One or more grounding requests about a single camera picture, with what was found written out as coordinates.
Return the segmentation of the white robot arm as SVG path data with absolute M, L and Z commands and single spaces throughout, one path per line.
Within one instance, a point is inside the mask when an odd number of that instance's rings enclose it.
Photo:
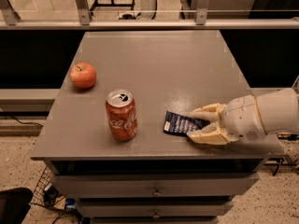
M 197 108 L 188 117 L 210 122 L 201 130 L 187 132 L 197 144 L 248 143 L 265 139 L 268 134 L 298 134 L 298 94 L 288 88 L 260 96 L 246 95 L 227 104 Z

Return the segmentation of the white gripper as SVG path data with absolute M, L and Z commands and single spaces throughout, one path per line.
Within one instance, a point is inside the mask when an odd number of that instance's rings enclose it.
M 235 98 L 227 105 L 216 103 L 199 107 L 188 116 L 212 122 L 201 130 L 187 132 L 196 144 L 227 145 L 237 140 L 248 143 L 266 137 L 256 98 L 252 95 Z

